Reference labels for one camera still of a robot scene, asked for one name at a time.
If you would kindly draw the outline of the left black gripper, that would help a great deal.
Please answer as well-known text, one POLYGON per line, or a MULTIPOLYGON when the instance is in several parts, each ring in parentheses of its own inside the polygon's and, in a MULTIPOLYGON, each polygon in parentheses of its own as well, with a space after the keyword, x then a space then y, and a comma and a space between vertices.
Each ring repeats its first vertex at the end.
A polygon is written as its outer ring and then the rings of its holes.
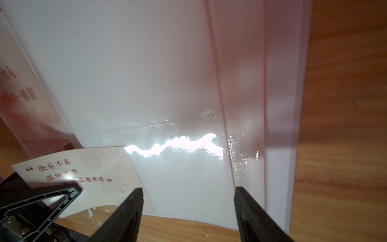
POLYGON ((81 192, 75 183, 30 188, 17 173, 1 179, 1 241, 88 241, 88 236, 55 223, 81 192))

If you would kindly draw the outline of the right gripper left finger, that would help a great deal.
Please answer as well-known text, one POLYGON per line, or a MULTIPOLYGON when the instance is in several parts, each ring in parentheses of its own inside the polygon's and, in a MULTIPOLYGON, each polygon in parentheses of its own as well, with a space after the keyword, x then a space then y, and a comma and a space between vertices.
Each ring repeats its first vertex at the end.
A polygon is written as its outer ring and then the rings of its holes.
POLYGON ((136 188, 88 241, 136 242, 141 224, 143 206, 143 189, 136 188))

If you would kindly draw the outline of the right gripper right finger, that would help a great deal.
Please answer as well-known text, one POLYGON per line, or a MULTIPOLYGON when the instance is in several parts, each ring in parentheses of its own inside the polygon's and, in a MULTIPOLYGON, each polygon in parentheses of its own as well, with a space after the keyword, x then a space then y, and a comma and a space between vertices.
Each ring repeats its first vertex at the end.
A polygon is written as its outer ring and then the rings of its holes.
POLYGON ((242 242, 293 242, 245 188, 236 187, 234 206, 242 242))

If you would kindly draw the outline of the cream card small text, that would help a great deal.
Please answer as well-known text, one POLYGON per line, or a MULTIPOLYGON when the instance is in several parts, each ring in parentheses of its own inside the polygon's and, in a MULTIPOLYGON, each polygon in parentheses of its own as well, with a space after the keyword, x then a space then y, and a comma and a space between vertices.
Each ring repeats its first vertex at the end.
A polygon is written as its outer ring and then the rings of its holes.
POLYGON ((76 184, 81 194, 60 214, 65 218, 100 206, 119 206, 143 185, 123 147, 62 151, 12 165, 31 188, 76 184))

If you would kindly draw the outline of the white card red text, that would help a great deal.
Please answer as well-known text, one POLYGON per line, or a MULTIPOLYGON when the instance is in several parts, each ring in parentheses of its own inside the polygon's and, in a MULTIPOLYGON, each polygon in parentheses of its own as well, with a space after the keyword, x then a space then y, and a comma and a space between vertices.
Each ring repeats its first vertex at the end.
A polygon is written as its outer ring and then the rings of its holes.
POLYGON ((1 118, 32 157, 73 149, 58 115, 23 58, 1 60, 1 118))

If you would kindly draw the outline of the white photo album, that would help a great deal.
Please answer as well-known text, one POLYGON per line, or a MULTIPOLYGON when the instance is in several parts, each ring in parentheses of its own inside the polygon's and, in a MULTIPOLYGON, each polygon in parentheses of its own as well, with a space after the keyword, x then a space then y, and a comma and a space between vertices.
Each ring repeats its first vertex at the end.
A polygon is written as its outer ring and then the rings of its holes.
POLYGON ((288 232, 311 7, 1 1, 1 60, 25 60, 73 149, 125 149, 145 215, 237 229, 244 187, 288 232))

